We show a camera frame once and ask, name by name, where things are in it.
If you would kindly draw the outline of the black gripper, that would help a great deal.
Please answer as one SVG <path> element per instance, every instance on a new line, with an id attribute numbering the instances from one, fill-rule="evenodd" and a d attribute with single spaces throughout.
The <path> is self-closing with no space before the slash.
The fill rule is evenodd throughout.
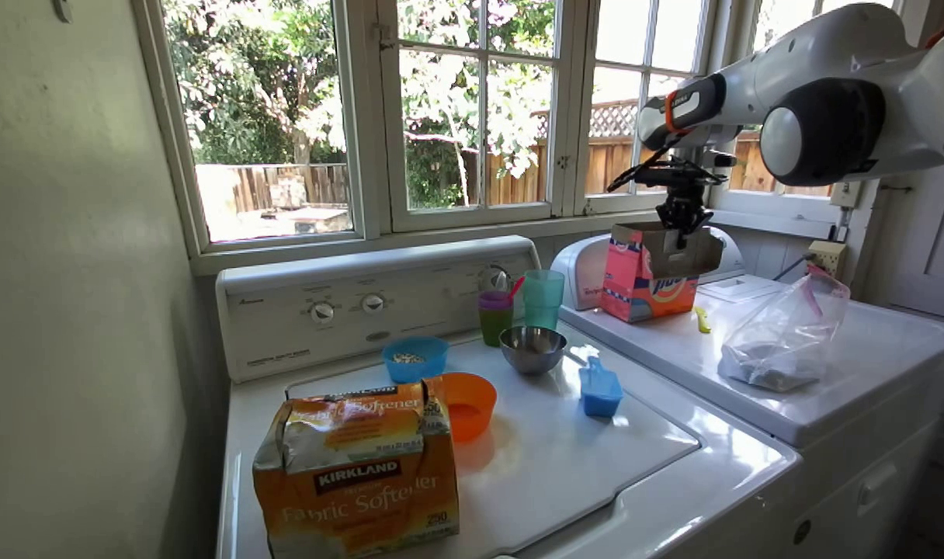
<path id="1" fill-rule="evenodd" d="M 659 220 L 667 230 L 692 232 L 708 220 L 706 189 L 719 187 L 720 178 L 698 164 L 667 164 L 656 184 L 667 189 L 667 198 L 659 206 Z"/>

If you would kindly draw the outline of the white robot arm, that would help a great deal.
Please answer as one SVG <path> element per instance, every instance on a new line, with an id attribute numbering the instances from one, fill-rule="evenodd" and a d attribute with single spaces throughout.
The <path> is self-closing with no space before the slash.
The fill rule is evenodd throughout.
<path id="1" fill-rule="evenodd" d="M 787 187 L 890 178 L 944 164 L 944 31 L 905 38 L 897 12 L 853 3 L 823 12 L 764 51 L 654 95 L 636 132 L 656 154 L 758 130 L 764 166 Z"/>

